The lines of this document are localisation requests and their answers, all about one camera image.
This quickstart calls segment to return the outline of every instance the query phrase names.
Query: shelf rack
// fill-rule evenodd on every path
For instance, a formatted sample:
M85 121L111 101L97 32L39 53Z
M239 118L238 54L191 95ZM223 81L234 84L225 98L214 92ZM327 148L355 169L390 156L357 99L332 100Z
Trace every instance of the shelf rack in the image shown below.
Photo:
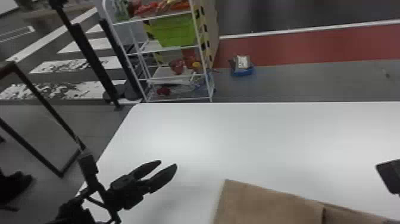
M132 17L126 21L117 21L114 4L119 0L102 0L105 18L110 24L114 38L120 46L132 46L124 49L124 57L143 93L145 102L184 101L193 99L208 99L213 101L215 89L213 74L210 72L213 57L218 47L218 41L210 46L210 36L217 36L218 32L210 34L208 27L217 27L215 0L189 0L189 10L169 11L161 15L147 15L145 17ZM142 0L143 4L161 0ZM212 24L207 24L210 19L205 18L205 8L214 6L209 10ZM191 14L196 33L196 41L188 46L162 47L158 40L149 37L143 23L159 18ZM194 49L196 58L200 59L202 73L188 69L185 66L183 74L176 76L168 66L168 60L182 58L183 49ZM157 89L161 85L173 85L171 94L158 95Z

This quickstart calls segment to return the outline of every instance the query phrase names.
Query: red wall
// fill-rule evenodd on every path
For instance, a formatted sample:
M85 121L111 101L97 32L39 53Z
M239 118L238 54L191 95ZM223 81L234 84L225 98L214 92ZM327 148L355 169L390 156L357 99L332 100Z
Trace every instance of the red wall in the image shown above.
M400 24L225 39L214 67L237 54L256 66L400 58Z

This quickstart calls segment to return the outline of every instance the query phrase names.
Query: black frame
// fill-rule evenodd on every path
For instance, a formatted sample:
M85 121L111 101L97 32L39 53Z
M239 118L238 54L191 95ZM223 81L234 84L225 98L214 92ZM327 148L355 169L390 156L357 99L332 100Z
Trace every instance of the black frame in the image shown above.
M21 144L28 152L35 156L41 163L43 163L49 170L56 174L59 178L64 177L67 170L74 163L76 158L79 156L80 152L86 149L84 143L79 139L77 135L72 131L69 125L61 118L61 116L55 111L51 104L40 94L40 92L35 88L32 82L25 76L25 74L18 68L15 62L9 62L2 68L2 76L5 77L11 73L17 74L17 76L25 83L25 85L32 91L35 97L45 106L45 108L51 113L51 115L56 119L57 123L64 128L64 130L71 136L71 138L79 145L79 149L68 159L64 167L59 170L50 161L48 161L44 156L42 156L32 145L30 145L21 135L19 135L11 126L9 126L3 119L0 118L0 127L11 135L19 144Z
M72 38L78 45L80 51L85 56L87 62L90 64L90 67L93 69L97 78L103 85L106 93L110 97L110 100L114 103L115 109L122 110L123 106L118 101L118 99L120 98L120 96L118 96L118 91L113 85L113 82L105 71L99 58L97 57L95 50L90 45L85 33L82 30L82 27L80 26L80 24L77 23L71 24L71 21L65 14L63 7L66 2L66 0L49 0L49 5L53 10L57 12L60 19L67 27L68 31L72 35Z

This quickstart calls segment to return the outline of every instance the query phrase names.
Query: green container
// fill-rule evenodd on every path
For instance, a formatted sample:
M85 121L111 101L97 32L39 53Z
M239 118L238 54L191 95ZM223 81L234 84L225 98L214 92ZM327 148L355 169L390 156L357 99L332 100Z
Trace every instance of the green container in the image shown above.
M151 32L161 46L186 46L196 42L191 14L159 18L151 23Z

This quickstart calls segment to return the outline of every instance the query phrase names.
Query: black shoe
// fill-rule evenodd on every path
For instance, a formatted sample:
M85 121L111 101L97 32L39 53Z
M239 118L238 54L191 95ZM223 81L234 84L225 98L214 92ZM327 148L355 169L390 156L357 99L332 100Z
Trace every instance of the black shoe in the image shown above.
M0 204L7 204L28 188L32 183L32 176L26 175L17 180L7 179L1 182L3 191L0 192Z
M9 179L11 181L17 181L18 179L22 178L24 175L22 174L21 171L15 172L12 175L9 175L6 177L6 179Z

